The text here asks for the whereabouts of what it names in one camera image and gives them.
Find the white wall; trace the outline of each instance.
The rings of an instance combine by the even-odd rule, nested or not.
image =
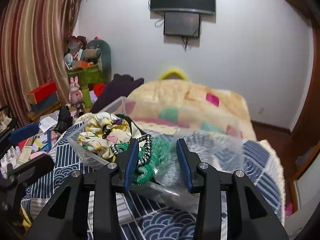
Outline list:
[[[74,34],[104,39],[113,73],[151,81],[180,67],[195,83],[243,95],[253,120],[290,128],[312,65],[310,27],[284,0],[216,0],[216,8],[186,53],[155,28],[148,0],[83,0]]]

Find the curtain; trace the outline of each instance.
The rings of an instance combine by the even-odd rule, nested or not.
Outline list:
[[[81,0],[10,0],[0,21],[0,105],[18,124],[30,121],[25,95],[55,81],[61,104],[68,102],[64,41],[73,32]]]

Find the fuzzy green fabric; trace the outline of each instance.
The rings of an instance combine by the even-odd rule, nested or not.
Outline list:
[[[128,149],[126,143],[120,143],[116,146],[119,154]],[[142,185],[153,178],[153,171],[159,166],[166,164],[170,159],[170,143],[167,140],[162,140],[158,138],[152,138],[151,142],[151,156],[149,162],[142,167],[136,167],[135,175],[136,178],[134,183],[137,185]],[[138,159],[142,159],[145,154],[145,147],[141,148],[139,151]]]

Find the wooden door frame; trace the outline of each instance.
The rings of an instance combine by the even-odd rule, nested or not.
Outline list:
[[[320,153],[320,141],[318,142],[316,147],[313,149],[312,154],[301,166],[301,168],[292,176],[291,179],[289,179],[289,187],[290,187],[292,202],[293,202],[293,212],[298,211],[298,196],[296,194],[295,181],[297,181],[307,171],[307,169],[314,162],[314,160],[317,158],[319,153]]]

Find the beige blanket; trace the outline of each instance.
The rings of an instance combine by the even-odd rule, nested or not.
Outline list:
[[[161,80],[138,87],[128,98],[137,101],[130,114],[133,120],[165,116],[182,127],[203,130],[216,127],[226,134],[239,131],[241,137],[256,140],[245,99],[229,90],[182,80]],[[157,103],[157,107],[143,102]]]

